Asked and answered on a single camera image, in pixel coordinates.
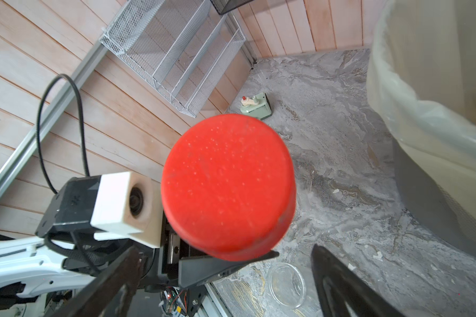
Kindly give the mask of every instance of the pencil sharpener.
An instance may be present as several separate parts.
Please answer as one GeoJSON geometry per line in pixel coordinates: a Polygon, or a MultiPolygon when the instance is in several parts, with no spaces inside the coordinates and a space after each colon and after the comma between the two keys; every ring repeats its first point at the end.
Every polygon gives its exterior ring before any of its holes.
{"type": "Polygon", "coordinates": [[[252,98],[243,96],[241,98],[240,111],[242,114],[256,119],[266,119],[272,115],[272,109],[269,106],[267,95],[262,92],[252,98]]]}

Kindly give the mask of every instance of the plastic bag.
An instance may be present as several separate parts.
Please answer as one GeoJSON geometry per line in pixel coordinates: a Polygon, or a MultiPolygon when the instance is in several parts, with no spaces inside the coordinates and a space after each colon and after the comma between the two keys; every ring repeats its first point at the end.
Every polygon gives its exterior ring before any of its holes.
{"type": "Polygon", "coordinates": [[[368,103],[476,220],[476,0],[394,0],[376,26],[368,103]]]}

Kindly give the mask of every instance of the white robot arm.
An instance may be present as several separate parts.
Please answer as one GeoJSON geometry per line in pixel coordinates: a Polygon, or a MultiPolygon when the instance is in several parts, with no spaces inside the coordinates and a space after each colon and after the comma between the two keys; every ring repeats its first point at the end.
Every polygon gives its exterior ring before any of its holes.
{"type": "MultiPolygon", "coordinates": [[[[72,249],[73,244],[56,241],[72,249]]],[[[21,283],[20,298],[32,298],[44,293],[82,288],[94,277],[63,269],[66,257],[48,249],[38,237],[0,241],[0,288],[21,283]]]]}

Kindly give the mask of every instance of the red knob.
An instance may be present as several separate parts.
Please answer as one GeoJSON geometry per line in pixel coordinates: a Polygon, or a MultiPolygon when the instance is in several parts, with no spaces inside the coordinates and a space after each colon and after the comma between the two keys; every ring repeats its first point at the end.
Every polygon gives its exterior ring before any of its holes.
{"type": "Polygon", "coordinates": [[[244,115],[203,120],[178,140],[161,182],[164,212],[193,247],[242,261],[271,250],[294,216],[291,156],[277,133],[244,115]]]}

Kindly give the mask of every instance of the wire mesh rack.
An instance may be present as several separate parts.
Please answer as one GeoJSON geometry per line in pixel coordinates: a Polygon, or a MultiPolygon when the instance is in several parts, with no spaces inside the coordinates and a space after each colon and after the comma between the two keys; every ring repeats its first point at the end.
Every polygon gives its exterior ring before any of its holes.
{"type": "Polygon", "coordinates": [[[245,36],[210,0],[130,0],[99,39],[178,111],[196,117],[245,36]]]}

